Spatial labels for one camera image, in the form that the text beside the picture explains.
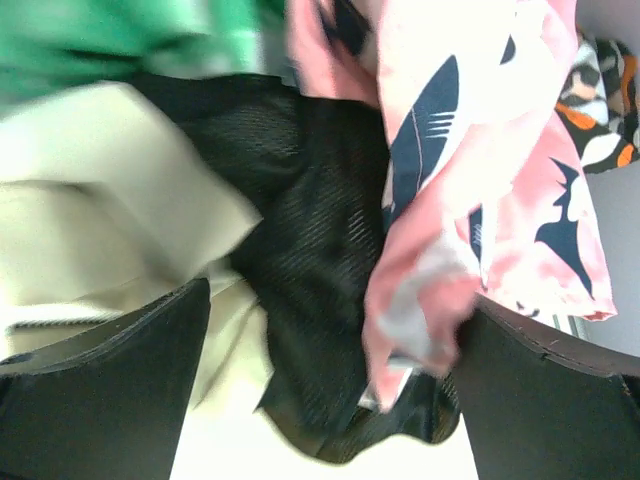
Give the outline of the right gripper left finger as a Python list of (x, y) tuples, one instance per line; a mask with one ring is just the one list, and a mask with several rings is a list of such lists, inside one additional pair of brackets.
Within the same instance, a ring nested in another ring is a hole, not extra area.
[(2, 361), (2, 478), (169, 478), (209, 313), (197, 279)]

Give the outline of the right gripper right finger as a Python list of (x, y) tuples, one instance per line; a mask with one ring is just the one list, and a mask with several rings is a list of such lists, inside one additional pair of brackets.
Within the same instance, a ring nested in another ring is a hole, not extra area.
[(638, 480), (639, 360), (485, 297), (452, 372), (485, 480)]

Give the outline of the beige jacket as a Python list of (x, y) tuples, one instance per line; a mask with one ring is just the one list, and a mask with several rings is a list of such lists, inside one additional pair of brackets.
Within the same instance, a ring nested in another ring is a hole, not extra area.
[(133, 89), (71, 89), (1, 121), (1, 353), (19, 325), (100, 320), (197, 276), (213, 307), (192, 404), (254, 410), (271, 376), (264, 316), (226, 264), (257, 224)]

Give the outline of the pink patterned cloth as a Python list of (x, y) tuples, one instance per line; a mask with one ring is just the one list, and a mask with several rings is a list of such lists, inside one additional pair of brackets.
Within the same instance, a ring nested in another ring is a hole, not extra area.
[(442, 377), (485, 296), (534, 319), (613, 316), (579, 155), (556, 110), (572, 1), (290, 1), (301, 90), (378, 109), (390, 160), (365, 294), (372, 396)]

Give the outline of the black mesh cloth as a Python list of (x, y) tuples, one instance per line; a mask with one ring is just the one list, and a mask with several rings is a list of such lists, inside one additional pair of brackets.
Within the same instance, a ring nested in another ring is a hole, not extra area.
[(260, 214), (230, 265), (267, 316), (274, 372), (259, 406), (303, 453), (334, 464), (394, 434), (437, 444), (460, 409), (448, 381), (411, 376), (388, 413), (363, 408), (363, 301), (383, 246), (381, 115), (256, 74), (140, 74), (132, 85)]

